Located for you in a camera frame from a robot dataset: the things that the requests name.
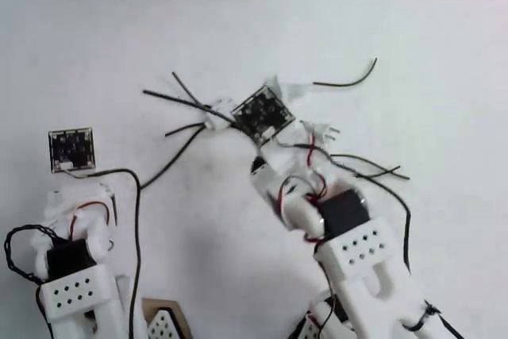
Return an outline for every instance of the white connector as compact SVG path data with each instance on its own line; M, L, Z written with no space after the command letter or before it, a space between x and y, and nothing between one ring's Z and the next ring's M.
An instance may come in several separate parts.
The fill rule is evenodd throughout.
M233 115L231 115L231 111L236 106L237 104L231 98L220 98L211 105L211 110L217 111L218 113L224 114L226 117L234 119ZM226 120L211 113L206 113L205 126L207 129L224 130L227 129L229 125L229 122Z

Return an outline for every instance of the white table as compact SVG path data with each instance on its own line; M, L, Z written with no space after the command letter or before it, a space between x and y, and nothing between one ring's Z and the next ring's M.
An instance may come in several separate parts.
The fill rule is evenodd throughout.
M242 100L273 74L317 91L299 117L342 130L336 152L401 164L386 179L410 204L414 276L468 338L508 331L508 2L506 0L0 0L0 236L41 219L45 193L70 182L49 169L47 133L92 126L98 169L147 179L202 115L140 93ZM301 233L288 233L248 181L254 150L228 131L199 138L143 194L140 294L181 302L196 338L281 338L325 288ZM132 181L119 199L115 268L133 274ZM402 239L404 214L358 182ZM28 237L13 243L33 264ZM0 271L0 337L48 338L34 286Z

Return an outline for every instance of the cable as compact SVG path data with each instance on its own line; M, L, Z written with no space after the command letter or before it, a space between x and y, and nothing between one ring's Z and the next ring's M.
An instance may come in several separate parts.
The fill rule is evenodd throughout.
M381 177L381 176L385 176L385 175L388 175L388 174L390 174L390 175L395 175L395 176L396 176L397 174L395 174L395 173L394 173L394 171L397 171L399 168L400 168L400 166L395 166L395 167L393 167L392 169L387 169L387 170L385 170L385 171L381 171L381 172L380 172L380 173L378 173L378 174L374 174L374 175L365 175L365 177L366 177L366 178L371 178L371 179L372 179L372 178L379 178L379 177Z
M332 309L330 310L328 316L326 317L326 319L323 322L323 324L321 325L321 327L319 327L319 331L317 332L317 339L321 339L321 333L323 332L323 329L325 328L326 323L328 323L328 321L332 317L332 314L335 312L335 307L337 305L337 296L333 293L332 282L330 281L330 278L328 277L328 274L326 273L325 267L320 262L318 262L318 264L321 267L321 269L323 270L323 273L325 273L326 282L328 282L328 289L330 290L330 295L333 298Z
M187 150L187 148L189 147L189 145L192 143L192 141L194 139L196 139L196 137L200 134L201 131L203 131L204 129L206 129L206 126L204 123L201 124L201 127L194 133L192 134L192 136L189 138L189 140L182 146L182 148L176 153L175 156L173 156L173 159L171 159L169 161L168 164L166 164L163 168L161 168L159 170L159 172L157 172L152 178L150 178L149 180L147 180L145 183L143 183L141 185L141 190L144 190L146 187L148 187L150 184L152 184L153 182L155 182L159 177L161 177L163 175L164 172L166 172L167 170L169 170L169 168L175 164L175 162L178 160L178 158L180 158L180 156Z
M57 245L66 243L66 242L68 242L68 240L66 240L62 237L59 237L53 229L48 228L47 226L38 225L38 224L36 224L36 225L28 224L28 225L18 226L17 228L14 228L9 233L7 233L6 240L3 243L3 248L6 252L7 267L10 270L12 270L13 272L15 272L18 275L20 275L21 277L23 277L24 279L27 279L30 282L34 282L35 284L40 286L44 283L44 281L41 278L36 276L34 273L27 273L27 272L22 271L20 268L18 268L14 264L13 259L12 259L12 248L11 248L10 242L12 241L14 234L16 234L18 232L22 232L24 230L38 230L39 232L42 232L43 234L45 234L46 236L51 238L53 246L57 246Z
M393 176L397 176L397 177L398 177L398 178L400 178L400 179L410 180L410 177L409 177L409 176L400 175L400 174L397 174L397 173L395 173L395 172L392 172L392 171L397 170L398 168L393 169L393 170L389 170L388 168L385 168L385 167L383 167L382 165L377 164L376 162L374 162L374 161L372 161L372 160L369 160L369 159L367 159L367 158L363 158L362 156L353 155L353 154L330 154L330 156L332 156L332 157L340 157L340 158L351 158L351 159L356 159L356 160L359 160L359 161L365 162L365 163L367 163L367 164L370 164L371 166L374 166L374 167L378 168L379 170L382 170L382 171L387 171L387 173L392 173L392 175L393 175Z
M110 224L110 208L106 205L105 202L99 202L97 200L91 201L91 202L85 202L84 204L78 206L77 210L82 210L83 208L87 206L104 206L106 208L106 225Z
M136 275L134 276L134 286L133 286L133 294L130 300L129 306L129 339L134 339L134 307L136 304L136 295L137 295L137 287L140 282L140 272L141 272L141 248L140 248L140 197L141 197L141 184L140 178L137 176L136 172L133 170L129 170L128 168L116 168L114 170L106 170L95 172L92 174L86 175L75 175L70 171L65 170L65 173L72 176L75 179L86 179L86 178L98 178L99 176L110 175L110 174L118 174L118 173L127 173L134 178L136 182L136 208L134 212L134 241L136 244L136 256L137 256L137 264L136 264Z
M186 101L185 99L172 97L170 95L157 93L155 91L147 91L146 89L143 90L143 94L151 95L152 97L167 99L168 101L173 101L173 102L181 103L183 105L187 105L187 106L190 106L190 107L194 107L195 109L199 109L201 111L204 111L205 113L213 114L213 115L215 115L215 116L217 116L219 118L222 118L223 120L229 122L229 124L231 124L232 126L237 127L242 133L244 133L248 137L250 137L250 134L245 132L233 119L231 119L229 117L226 117L223 113L219 113L216 110L207 109L205 106L202 106L201 104L198 104L198 103L189 102L189 101Z
M72 216L72 221L71 221L71 226L69 226L69 240L73 240L73 236L74 236L74 224L76 223L76 220L77 220L77 216L74 215Z
M464 337L456 329L454 329L453 326L450 325L446 319L444 319L441 316L439 316L439 318L443 322L443 326L450 332L451 335L453 335L457 339L464 339Z
M292 144L290 146L294 147L294 148L304 148L304 149L310 148L309 144ZM343 170L349 171L349 172L353 173L354 175L357 175L357 177L359 177L361 179L365 179L368 182L375 184L376 186L378 186L380 188L383 188L386 192L388 192L390 195L392 195L394 198L396 198L397 201L401 204L402 208L404 208L404 210L406 212L406 224L404 227L404 245L403 245L404 264L406 264L407 270L409 270L411 272L410 258L409 258L409 235L410 235L411 211L410 211L410 208L407 206L406 202L404 202L404 200L399 195L397 195L393 190L391 190L389 187L378 182L377 180L374 180L372 177L370 177L368 175L364 175L364 174L358 172L357 170L355 170L354 168L346 166L345 164L336 162L335 160L333 160L331 155L328 154L327 151L324 150L323 148L314 146L314 150L319 151L321 154L323 154L332 165L342 168Z
M157 93L155 91L147 91L145 89L145 90L143 90L143 94L151 95L152 97L166 99L168 101L172 101L172 102L176 102L176 103L181 103L182 105L194 107L195 109L204 111L205 113L213 114L219 118L222 118L224 121L227 121L231 125L231 127L233 127L234 129L237 129L237 130L241 131L243 134L245 134L254 143L257 152L260 153L260 146L256 142L256 139L254 139L254 137L242 125L238 124L233 119L226 117L223 113L219 113L216 110L210 109L206 106L203 106L203 105L200 105L197 103L186 101L185 99L172 97L170 95Z
M42 304L42 301L40 300L40 286L37 287L37 290L35 290L35 302L37 303L37 307L39 307L39 311L44 318L44 321L46 322L46 326L48 327L49 336L51 339L54 339L53 336L53 328L48 322L48 317L46 316L46 310L44 308L44 305Z
M367 73L360 79L353 81L352 83L320 83L320 82L313 82L313 85L318 85L320 87L354 87L355 85L363 82L374 70L375 64L378 62L378 58L374 58L374 61L372 62L371 67L368 69Z
M199 122L199 123L191 123L190 125L186 125L184 127L180 127L176 130L172 130L170 131L169 133L165 133L164 136L165 137L169 137L170 135L173 135L173 134L176 134L176 133L179 133L180 131L183 131L183 130L187 130L187 129L192 129L193 127L198 127L198 126L203 126L203 122Z
M282 147L304 148L304 149L309 149L310 148L309 144L281 144L281 146ZM332 156L330 154L328 154L327 151L324 150L323 148L318 147L318 146L314 146L314 150L319 151L321 154L323 154L326 157L326 159L328 159L328 161L332 165L334 165L336 167L339 167L339 168L342 168L342 169L344 169L346 171L350 171L350 172L354 173L355 175L358 175L359 178L365 179L368 182L370 182L372 184L375 184L376 186L378 186L380 188L383 188L386 192L388 192L390 195L392 195L394 198L396 198L398 202L400 202L402 208L404 208L404 210L406 212L406 224L404 226L403 258L404 258L404 264L406 265L407 270L411 273L410 258L409 258L409 239L410 239L411 211L410 211L410 208L407 206L406 202L404 202L404 200L397 193L395 193L393 190L391 190L389 187L387 187L384 184L378 182L377 180L374 180L372 177L366 176L364 174L361 174L361 173L359 173L357 170L355 170L353 168L350 168L348 166L345 166L343 164L340 164L340 163L336 162L335 160L333 160ZM444 319L441 316L439 316L439 318L443 322L443 326L454 337L456 337L457 339L464 339L464 337L455 328L453 328L453 326L450 325L446 321L446 319Z
M190 99L192 99L198 105L202 105L202 103L200 103L200 101L198 101L198 99L191 93L191 91L189 89L187 89L187 87L185 86L183 81L180 79L180 77L178 77L177 74L174 72L172 72L171 74L173 75L173 77L175 77L176 82L179 83L179 85L182 87L183 91L185 91L187 93L187 95L190 97Z

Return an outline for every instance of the circuit board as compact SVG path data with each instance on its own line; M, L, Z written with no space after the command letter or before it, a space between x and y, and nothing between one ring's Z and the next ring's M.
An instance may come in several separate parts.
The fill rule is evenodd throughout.
M265 144L294 121L294 115L266 85L231 113L259 144Z
M49 154L53 173L95 168L92 129L50 131Z

